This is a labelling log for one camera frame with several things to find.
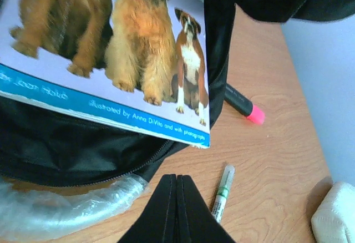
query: black marker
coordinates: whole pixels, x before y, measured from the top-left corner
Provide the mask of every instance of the black marker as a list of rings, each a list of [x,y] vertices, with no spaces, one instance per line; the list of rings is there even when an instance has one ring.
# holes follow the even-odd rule
[[[245,98],[228,83],[224,94],[224,100],[253,123],[258,125],[262,125],[264,123],[264,112],[256,105],[253,105],[250,100]]]

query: clear plastic wrap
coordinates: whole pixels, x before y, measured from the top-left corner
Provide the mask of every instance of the clear plastic wrap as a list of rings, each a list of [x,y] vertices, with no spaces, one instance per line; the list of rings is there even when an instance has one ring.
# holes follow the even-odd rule
[[[143,178],[131,174],[108,188],[61,196],[48,191],[15,191],[0,178],[0,238],[58,239],[125,212],[147,186]]]

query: fluffy tan dog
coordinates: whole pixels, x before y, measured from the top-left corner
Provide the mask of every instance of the fluffy tan dog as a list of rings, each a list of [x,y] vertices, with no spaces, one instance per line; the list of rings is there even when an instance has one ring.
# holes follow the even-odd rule
[[[176,72],[175,39],[168,0],[116,0],[113,36],[106,49],[106,76],[117,88],[144,93],[161,105],[170,95]]]

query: brown dog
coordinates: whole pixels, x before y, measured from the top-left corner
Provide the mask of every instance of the brown dog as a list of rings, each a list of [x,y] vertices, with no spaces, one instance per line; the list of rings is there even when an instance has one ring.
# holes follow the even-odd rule
[[[209,103],[205,88],[205,58],[197,35],[200,24],[188,13],[175,9],[182,30],[176,40],[177,74],[173,76],[172,98],[177,102],[176,111],[184,112],[184,104],[195,110],[200,124],[206,125],[204,109]]]
[[[112,0],[20,0],[23,28],[11,29],[13,48],[38,58],[38,48],[72,60],[68,70],[89,78],[105,67],[104,53],[112,36]]]
[[[117,88],[144,93],[144,100],[161,105],[170,96],[176,71],[175,38],[168,0],[116,0],[114,23],[106,49],[106,76]]]

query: green pen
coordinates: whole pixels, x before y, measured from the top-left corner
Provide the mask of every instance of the green pen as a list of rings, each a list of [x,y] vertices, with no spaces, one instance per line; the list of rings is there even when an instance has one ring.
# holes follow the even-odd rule
[[[212,215],[218,223],[221,222],[224,208],[226,206],[229,191],[232,187],[235,168],[232,165],[227,165],[224,169],[220,186],[217,191],[215,203],[212,208]]]

